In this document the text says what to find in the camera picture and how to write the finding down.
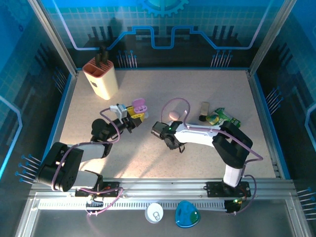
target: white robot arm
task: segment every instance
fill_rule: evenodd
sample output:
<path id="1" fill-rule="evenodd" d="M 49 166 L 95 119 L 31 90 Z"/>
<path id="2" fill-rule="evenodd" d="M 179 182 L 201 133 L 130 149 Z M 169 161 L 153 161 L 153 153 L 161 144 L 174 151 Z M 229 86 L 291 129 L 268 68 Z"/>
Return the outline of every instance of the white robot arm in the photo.
<path id="1" fill-rule="evenodd" d="M 225 122 L 222 126 L 198 126 L 173 121 L 169 124 L 156 122 L 152 134 L 163 140 L 171 149 L 179 149 L 182 153 L 186 143 L 197 143 L 214 147 L 226 164 L 223 182 L 235 188 L 241 179 L 243 164 L 249 152 L 242 146 L 232 141 L 221 133 L 212 130 L 223 130 L 233 135 L 246 146 L 252 146 L 252 141 L 232 123 Z"/>

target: white cup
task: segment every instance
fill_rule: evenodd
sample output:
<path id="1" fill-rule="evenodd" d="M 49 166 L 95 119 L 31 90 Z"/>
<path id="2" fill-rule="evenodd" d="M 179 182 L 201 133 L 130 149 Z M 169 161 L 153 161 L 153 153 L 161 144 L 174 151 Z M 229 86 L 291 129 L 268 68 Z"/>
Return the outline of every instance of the white cup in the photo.
<path id="1" fill-rule="evenodd" d="M 145 210 L 145 217 L 152 224 L 158 223 L 163 217 L 163 208 L 158 203 L 150 204 Z"/>

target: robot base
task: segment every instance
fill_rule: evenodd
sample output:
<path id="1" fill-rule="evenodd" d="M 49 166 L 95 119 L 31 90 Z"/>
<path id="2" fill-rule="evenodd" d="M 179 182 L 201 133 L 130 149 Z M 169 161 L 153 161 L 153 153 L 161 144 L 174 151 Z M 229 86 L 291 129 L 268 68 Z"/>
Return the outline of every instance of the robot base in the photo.
<path id="1" fill-rule="evenodd" d="M 248 182 L 240 182 L 234 189 L 225 185 L 223 182 L 207 182 L 204 189 L 207 191 L 208 198 L 241 198 L 251 197 Z"/>

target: cable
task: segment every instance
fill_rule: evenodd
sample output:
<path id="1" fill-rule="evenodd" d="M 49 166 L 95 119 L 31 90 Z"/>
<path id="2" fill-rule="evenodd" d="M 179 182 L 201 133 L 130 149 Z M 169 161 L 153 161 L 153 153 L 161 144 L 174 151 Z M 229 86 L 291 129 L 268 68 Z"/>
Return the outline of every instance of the cable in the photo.
<path id="1" fill-rule="evenodd" d="M 95 211 L 95 212 L 88 212 L 86 210 L 86 212 L 88 212 L 89 214 L 91 215 L 98 215 L 98 214 L 101 214 L 102 212 L 105 212 L 107 209 L 109 209 L 118 199 L 119 197 L 121 196 L 121 194 L 123 193 L 123 188 L 122 187 L 118 187 L 118 188 L 115 188 L 115 189 L 108 189 L 108 190 L 105 190 L 105 191 L 100 191 L 100 192 L 96 192 L 96 191 L 92 191 L 92 190 L 89 190 L 89 189 L 85 189 L 85 188 L 80 188 L 80 190 L 82 191 L 85 191 L 87 193 L 90 193 L 90 194 L 106 194 L 106 193 L 110 193 L 110 192 L 113 192 L 113 191 L 117 191 L 117 190 L 120 190 L 118 196 L 114 199 L 114 201 L 112 201 L 110 203 L 110 205 L 108 205 L 107 207 L 105 207 L 104 209 L 102 209 L 101 211 Z"/>
<path id="2" fill-rule="evenodd" d="M 245 211 L 248 207 L 250 207 L 251 204 L 252 204 L 252 202 L 253 202 L 253 200 L 255 199 L 256 193 L 257 193 L 257 182 L 256 182 L 255 177 L 253 177 L 251 174 L 247 174 L 247 175 L 245 175 L 244 177 L 251 177 L 251 178 L 253 179 L 253 183 L 254 183 L 254 185 L 255 185 L 255 189 L 254 189 L 254 191 L 253 191 L 252 198 L 251 198 L 251 200 L 249 201 L 249 203 L 248 203 L 242 210 L 237 211 L 237 212 L 235 213 L 235 215 L 236 215 L 237 213 L 241 213 L 241 212 Z"/>
<path id="3" fill-rule="evenodd" d="M 188 104 L 188 111 L 186 112 L 186 115 L 183 119 L 183 125 L 187 128 L 187 130 L 192 130 L 192 131 L 210 131 L 210 132 L 217 132 L 217 133 L 221 133 L 229 138 L 231 138 L 233 141 L 235 141 L 236 143 L 238 143 L 239 145 L 241 145 L 243 148 L 245 148 L 248 152 L 252 153 L 253 155 L 255 155 L 257 157 L 257 159 L 250 159 L 250 160 L 247 160 L 245 161 L 244 163 L 244 167 L 246 164 L 248 164 L 249 162 L 252 162 L 252 161 L 261 161 L 263 160 L 263 157 L 261 155 L 259 155 L 258 153 L 256 153 L 255 151 L 253 151 L 252 149 L 250 149 L 249 147 L 247 147 L 245 144 L 243 144 L 240 140 L 238 140 L 237 138 L 235 138 L 234 136 L 228 134 L 227 132 L 225 131 L 222 131 L 222 130 L 219 130 L 219 129 L 215 129 L 215 128 L 203 128 L 203 127 L 189 127 L 187 124 L 186 124 L 186 120 L 187 120 L 187 117 L 189 116 L 189 113 L 190 113 L 190 110 L 191 110 L 191 106 L 190 106 L 190 103 L 184 99 L 184 98 L 180 98 L 180 97 L 177 97 L 177 98 L 173 98 L 171 100 L 169 100 L 165 105 L 164 107 L 162 108 L 162 111 L 161 111 L 161 115 L 160 115 L 160 118 L 161 118 L 161 122 L 162 122 L 162 112 L 163 110 L 165 109 L 165 107 L 171 103 L 172 101 L 175 101 L 175 100 L 182 100 L 184 102 L 186 102 Z"/>
<path id="4" fill-rule="evenodd" d="M 61 167 L 62 167 L 62 165 L 63 165 L 63 163 L 64 163 L 64 161 L 65 161 L 65 159 L 66 159 L 66 157 L 67 157 L 67 155 L 69 154 L 69 152 L 70 152 L 72 149 L 74 149 L 74 148 L 76 148 L 76 147 L 79 147 L 79 146 L 83 146 L 83 145 L 91 145 L 91 144 L 95 144 L 95 145 L 98 145 L 98 144 L 99 144 L 99 145 L 101 145 L 101 144 L 116 143 L 116 142 L 118 142 L 118 141 L 120 140 L 119 128 L 115 125 L 115 123 L 112 122 L 112 120 L 110 120 L 107 116 L 105 116 L 105 115 L 103 114 L 103 112 L 108 111 L 108 110 L 110 110 L 110 108 L 101 110 L 101 111 L 100 111 L 100 115 L 101 115 L 102 117 L 104 117 L 107 121 L 109 121 L 110 124 L 112 124 L 112 126 L 115 128 L 115 130 L 116 130 L 116 132 L 117 132 L 117 134 L 118 134 L 118 138 L 117 138 L 115 141 L 111 141 L 111 142 L 82 142 L 82 143 L 78 143 L 78 144 L 75 144 L 75 145 L 73 145 L 72 147 L 70 147 L 70 148 L 64 153 L 63 157 L 61 158 L 61 160 L 60 160 L 60 162 L 59 162 L 59 165 L 57 166 L 57 169 L 56 169 L 56 171 L 55 171 L 55 174 L 54 174 L 54 176 L 53 176 L 53 179 L 52 179 L 52 181 L 51 181 L 51 189 L 52 189 L 53 191 L 57 191 L 57 189 L 55 188 L 55 185 L 56 185 L 56 179 L 57 179 L 58 173 L 59 173 L 59 171 L 60 171 L 60 169 L 61 169 Z"/>
<path id="5" fill-rule="evenodd" d="M 245 195 L 245 201 L 247 201 L 247 193 L 245 192 L 243 188 L 239 188 L 239 189 L 243 192 L 243 194 Z"/>

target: glass panel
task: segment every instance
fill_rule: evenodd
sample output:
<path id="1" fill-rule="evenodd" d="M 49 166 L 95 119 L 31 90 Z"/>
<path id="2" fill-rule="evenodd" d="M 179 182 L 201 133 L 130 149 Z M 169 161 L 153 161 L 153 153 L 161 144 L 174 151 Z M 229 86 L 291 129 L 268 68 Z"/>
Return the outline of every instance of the glass panel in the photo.
<path id="1" fill-rule="evenodd" d="M 0 208 L 10 226 L 0 236 L 14 236 L 39 163 L 21 157 L 42 159 L 69 72 L 27 1 L 0 4 L 0 32 Z"/>
<path id="2" fill-rule="evenodd" d="M 296 2 L 257 72 L 290 176 L 299 191 L 310 186 L 312 192 L 316 192 L 315 8 L 315 1 Z M 316 227 L 315 221 L 309 223 Z"/>
<path id="3" fill-rule="evenodd" d="M 44 0 L 77 67 L 249 67 L 282 1 Z"/>

